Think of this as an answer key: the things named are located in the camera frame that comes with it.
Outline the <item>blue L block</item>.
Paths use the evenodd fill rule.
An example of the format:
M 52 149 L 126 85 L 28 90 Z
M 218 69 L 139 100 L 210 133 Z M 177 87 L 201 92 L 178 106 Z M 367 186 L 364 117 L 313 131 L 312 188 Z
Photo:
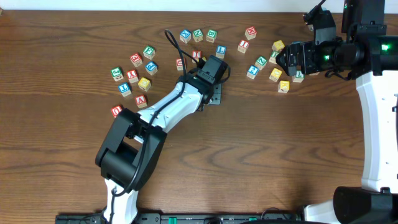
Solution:
M 226 47 L 223 45 L 218 45 L 216 48 L 216 57 L 224 58 L 225 54 L 226 54 Z

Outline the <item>green R block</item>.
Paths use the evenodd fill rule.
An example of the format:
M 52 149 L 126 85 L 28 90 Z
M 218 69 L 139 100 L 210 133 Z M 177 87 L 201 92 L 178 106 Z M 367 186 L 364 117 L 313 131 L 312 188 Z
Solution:
M 276 62 L 276 56 L 278 56 L 278 55 L 279 55 L 279 52 L 273 51 L 273 52 L 271 53 L 270 58 L 269 58 L 269 62 L 270 62 L 270 63 L 273 63 L 273 64 L 277 64 L 277 62 Z

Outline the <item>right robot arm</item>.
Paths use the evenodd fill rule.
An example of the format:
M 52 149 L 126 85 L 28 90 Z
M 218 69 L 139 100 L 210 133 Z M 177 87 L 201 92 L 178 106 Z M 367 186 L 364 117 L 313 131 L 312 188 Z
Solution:
M 317 4 L 303 15 L 313 40 L 285 46 L 277 64 L 293 76 L 323 72 L 354 81 L 363 112 L 364 168 L 359 187 L 338 187 L 307 205 L 302 223 L 397 222 L 397 37 L 387 34 L 384 1 L 345 1 L 341 36 Z

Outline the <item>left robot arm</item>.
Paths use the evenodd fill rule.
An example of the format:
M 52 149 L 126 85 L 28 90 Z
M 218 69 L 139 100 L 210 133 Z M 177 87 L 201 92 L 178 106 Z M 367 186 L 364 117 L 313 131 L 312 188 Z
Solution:
M 137 195 L 150 179 L 167 133 L 184 117 L 211 101 L 221 81 L 189 75 L 150 108 L 123 109 L 113 121 L 96 157 L 108 188 L 102 223 L 132 223 Z

